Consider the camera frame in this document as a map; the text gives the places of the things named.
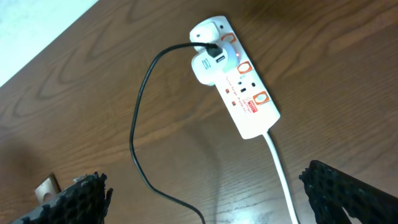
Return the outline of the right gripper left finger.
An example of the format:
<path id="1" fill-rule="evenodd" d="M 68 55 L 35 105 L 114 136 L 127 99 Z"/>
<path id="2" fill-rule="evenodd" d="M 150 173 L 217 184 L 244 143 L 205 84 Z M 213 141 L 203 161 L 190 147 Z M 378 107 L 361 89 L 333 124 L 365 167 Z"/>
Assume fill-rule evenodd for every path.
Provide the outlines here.
<path id="1" fill-rule="evenodd" d="M 112 188 L 107 176 L 97 172 L 84 175 L 47 203 L 26 213 L 12 224 L 104 224 Z"/>

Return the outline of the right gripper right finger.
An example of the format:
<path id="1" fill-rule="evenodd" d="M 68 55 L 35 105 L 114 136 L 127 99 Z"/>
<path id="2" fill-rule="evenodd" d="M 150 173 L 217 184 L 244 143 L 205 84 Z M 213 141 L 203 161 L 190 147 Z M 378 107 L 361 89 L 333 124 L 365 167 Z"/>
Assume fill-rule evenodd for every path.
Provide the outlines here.
<path id="1" fill-rule="evenodd" d="M 317 223 L 397 223 L 397 197 L 321 161 L 312 160 L 299 179 Z"/>

